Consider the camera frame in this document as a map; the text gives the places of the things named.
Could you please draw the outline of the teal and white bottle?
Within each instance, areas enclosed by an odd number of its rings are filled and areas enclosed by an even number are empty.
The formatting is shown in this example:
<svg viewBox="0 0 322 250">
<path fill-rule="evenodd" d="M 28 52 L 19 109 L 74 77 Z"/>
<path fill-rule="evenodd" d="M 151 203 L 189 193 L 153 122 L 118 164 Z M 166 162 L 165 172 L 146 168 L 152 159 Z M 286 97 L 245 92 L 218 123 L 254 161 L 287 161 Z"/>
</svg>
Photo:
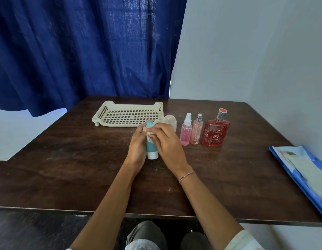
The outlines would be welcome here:
<svg viewBox="0 0 322 250">
<path fill-rule="evenodd" d="M 146 151 L 147 151 L 147 158 L 149 160 L 155 160 L 159 158 L 159 153 L 157 146 L 154 140 L 149 136 L 149 132 L 146 132 Z"/>
</svg>

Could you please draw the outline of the person's grey trousers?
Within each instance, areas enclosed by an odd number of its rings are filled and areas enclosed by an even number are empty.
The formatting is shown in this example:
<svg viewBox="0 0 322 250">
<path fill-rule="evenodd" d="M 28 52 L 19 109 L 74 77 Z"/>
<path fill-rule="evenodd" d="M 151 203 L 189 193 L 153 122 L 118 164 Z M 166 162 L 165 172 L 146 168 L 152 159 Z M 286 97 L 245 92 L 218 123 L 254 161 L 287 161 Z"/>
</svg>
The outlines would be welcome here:
<svg viewBox="0 0 322 250">
<path fill-rule="evenodd" d="M 152 221 L 139 223 L 126 239 L 125 250 L 169 250 L 165 235 Z M 208 238 L 200 232 L 184 235 L 179 250 L 213 250 Z"/>
</svg>

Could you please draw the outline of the blue plastic bag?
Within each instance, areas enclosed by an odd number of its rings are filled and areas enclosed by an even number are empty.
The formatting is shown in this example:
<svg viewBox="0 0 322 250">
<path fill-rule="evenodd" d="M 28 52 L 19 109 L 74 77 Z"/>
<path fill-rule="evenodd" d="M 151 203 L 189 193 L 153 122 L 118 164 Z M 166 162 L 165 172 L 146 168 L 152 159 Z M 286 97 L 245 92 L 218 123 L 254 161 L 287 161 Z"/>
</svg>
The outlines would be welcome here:
<svg viewBox="0 0 322 250">
<path fill-rule="evenodd" d="M 322 215 L 322 161 L 305 146 L 269 146 L 269 151 Z"/>
</svg>

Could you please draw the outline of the peach spray bottle silver cap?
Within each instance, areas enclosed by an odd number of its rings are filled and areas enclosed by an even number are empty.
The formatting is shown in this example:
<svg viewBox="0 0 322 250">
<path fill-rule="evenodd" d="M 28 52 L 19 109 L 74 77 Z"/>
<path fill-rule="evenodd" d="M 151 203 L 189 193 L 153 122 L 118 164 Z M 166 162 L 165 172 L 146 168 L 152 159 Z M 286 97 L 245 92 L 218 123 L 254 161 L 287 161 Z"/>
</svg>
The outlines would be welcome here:
<svg viewBox="0 0 322 250">
<path fill-rule="evenodd" d="M 192 133 L 191 133 L 191 137 L 190 137 L 190 143 L 193 144 L 193 145 L 197 145 L 199 143 L 200 135 L 201 135 L 202 127 L 203 127 L 203 121 L 202 121 L 202 114 L 201 113 L 199 113 L 197 115 L 197 117 L 194 120 L 192 126 L 193 126 L 193 128 L 192 128 Z"/>
</svg>

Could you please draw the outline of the pink spray bottle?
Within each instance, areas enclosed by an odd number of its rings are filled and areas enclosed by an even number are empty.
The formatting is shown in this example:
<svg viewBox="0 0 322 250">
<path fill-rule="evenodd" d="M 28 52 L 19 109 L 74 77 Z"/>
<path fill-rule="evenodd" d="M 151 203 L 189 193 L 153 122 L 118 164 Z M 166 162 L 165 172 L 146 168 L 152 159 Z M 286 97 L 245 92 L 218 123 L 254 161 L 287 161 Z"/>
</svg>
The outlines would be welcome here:
<svg viewBox="0 0 322 250">
<path fill-rule="evenodd" d="M 187 146 L 190 143 L 191 133 L 192 133 L 192 114 L 187 113 L 184 119 L 184 123 L 181 126 L 180 133 L 180 143 L 182 146 Z"/>
</svg>

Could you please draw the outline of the round white lid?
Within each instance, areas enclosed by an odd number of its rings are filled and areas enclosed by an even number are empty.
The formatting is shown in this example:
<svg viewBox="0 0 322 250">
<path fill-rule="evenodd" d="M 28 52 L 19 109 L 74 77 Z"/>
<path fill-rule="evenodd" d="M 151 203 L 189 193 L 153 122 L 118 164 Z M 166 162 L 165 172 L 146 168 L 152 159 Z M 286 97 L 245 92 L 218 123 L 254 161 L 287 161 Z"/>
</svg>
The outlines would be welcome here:
<svg viewBox="0 0 322 250">
<path fill-rule="evenodd" d="M 161 123 L 164 123 L 164 124 L 170 124 L 174 130 L 174 132 L 176 132 L 176 129 L 177 129 L 177 121 L 176 121 L 176 118 L 173 116 L 173 115 L 166 115 L 162 122 Z"/>
</svg>

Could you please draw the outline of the person's left forearm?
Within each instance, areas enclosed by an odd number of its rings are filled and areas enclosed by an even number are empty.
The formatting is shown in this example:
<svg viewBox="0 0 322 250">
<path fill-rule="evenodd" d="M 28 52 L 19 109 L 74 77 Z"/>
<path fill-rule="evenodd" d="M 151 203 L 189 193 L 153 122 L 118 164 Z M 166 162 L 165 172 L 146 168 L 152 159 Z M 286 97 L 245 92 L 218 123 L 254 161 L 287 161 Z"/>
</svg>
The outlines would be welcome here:
<svg viewBox="0 0 322 250">
<path fill-rule="evenodd" d="M 105 197 L 73 241 L 71 250 L 113 250 L 130 198 L 132 183 L 142 162 L 126 159 Z"/>
</svg>

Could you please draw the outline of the person's left hand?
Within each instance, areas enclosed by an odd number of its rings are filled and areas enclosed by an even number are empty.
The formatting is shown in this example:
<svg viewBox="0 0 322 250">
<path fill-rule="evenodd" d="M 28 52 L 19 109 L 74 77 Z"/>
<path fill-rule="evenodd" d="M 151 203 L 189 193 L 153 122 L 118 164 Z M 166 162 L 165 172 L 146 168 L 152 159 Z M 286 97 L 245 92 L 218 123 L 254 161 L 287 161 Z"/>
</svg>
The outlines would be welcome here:
<svg viewBox="0 0 322 250">
<path fill-rule="evenodd" d="M 135 130 L 131 138 L 124 165 L 130 167 L 137 174 L 141 170 L 146 160 L 146 156 L 146 136 L 137 136 Z"/>
</svg>

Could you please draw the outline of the person's right forearm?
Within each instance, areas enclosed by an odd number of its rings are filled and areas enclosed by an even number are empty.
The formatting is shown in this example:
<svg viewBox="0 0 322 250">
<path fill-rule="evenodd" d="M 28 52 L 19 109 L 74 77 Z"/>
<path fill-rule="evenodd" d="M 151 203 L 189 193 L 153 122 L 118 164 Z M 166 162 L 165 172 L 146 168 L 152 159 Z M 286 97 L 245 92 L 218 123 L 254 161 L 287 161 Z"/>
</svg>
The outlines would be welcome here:
<svg viewBox="0 0 322 250">
<path fill-rule="evenodd" d="M 243 230 L 220 201 L 192 172 L 179 180 L 213 250 L 224 250 L 233 237 Z"/>
</svg>

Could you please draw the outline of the dark blue curtain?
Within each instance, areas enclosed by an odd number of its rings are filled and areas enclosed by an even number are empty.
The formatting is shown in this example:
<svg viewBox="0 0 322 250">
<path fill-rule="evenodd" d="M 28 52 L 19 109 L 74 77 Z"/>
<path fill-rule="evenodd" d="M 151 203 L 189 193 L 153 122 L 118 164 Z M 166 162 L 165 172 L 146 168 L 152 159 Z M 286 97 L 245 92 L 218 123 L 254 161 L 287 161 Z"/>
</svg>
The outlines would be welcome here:
<svg viewBox="0 0 322 250">
<path fill-rule="evenodd" d="M 187 0 L 0 0 L 0 109 L 169 98 Z"/>
</svg>

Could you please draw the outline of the person's right hand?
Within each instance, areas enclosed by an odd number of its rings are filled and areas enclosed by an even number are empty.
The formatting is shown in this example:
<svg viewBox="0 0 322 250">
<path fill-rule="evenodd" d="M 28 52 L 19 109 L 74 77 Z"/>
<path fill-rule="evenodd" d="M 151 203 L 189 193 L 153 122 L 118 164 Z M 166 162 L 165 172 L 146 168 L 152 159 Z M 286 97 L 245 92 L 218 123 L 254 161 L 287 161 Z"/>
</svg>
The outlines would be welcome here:
<svg viewBox="0 0 322 250">
<path fill-rule="evenodd" d="M 167 168 L 178 180 L 181 180 L 184 176 L 193 172 L 192 167 L 187 163 L 187 159 L 178 136 L 177 142 L 173 147 L 157 147 L 157 149 Z"/>
</svg>

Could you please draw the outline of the white shirt sleeve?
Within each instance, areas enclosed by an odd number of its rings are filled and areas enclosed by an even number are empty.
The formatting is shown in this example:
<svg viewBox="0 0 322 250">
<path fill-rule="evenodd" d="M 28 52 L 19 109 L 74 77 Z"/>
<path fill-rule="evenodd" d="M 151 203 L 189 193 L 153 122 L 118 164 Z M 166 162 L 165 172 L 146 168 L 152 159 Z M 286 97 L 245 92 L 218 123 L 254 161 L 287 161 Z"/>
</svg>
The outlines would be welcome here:
<svg viewBox="0 0 322 250">
<path fill-rule="evenodd" d="M 246 230 L 237 233 L 224 250 L 265 250 Z"/>
</svg>

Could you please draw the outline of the red perfume bottle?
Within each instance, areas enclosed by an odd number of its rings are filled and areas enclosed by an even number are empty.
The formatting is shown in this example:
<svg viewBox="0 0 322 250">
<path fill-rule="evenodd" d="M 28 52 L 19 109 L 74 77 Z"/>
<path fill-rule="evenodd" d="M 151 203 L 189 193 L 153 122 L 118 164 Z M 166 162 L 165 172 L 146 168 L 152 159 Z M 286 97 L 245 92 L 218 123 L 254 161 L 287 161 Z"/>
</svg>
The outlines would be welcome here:
<svg viewBox="0 0 322 250">
<path fill-rule="evenodd" d="M 222 146 L 230 127 L 230 122 L 225 120 L 226 114 L 227 110 L 220 108 L 216 119 L 206 121 L 202 134 L 202 145 Z"/>
</svg>

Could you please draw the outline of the cream plastic perforated tray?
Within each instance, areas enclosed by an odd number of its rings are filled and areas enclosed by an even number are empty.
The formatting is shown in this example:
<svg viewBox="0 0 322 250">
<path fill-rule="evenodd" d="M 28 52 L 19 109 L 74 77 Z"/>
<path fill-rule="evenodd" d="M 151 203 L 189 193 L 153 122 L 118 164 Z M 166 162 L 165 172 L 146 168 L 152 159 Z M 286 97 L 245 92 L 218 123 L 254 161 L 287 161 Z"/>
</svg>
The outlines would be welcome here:
<svg viewBox="0 0 322 250">
<path fill-rule="evenodd" d="M 95 115 L 92 122 L 95 126 L 105 127 L 138 127 L 147 121 L 162 120 L 164 117 L 163 103 L 153 105 L 116 104 L 105 101 Z"/>
</svg>

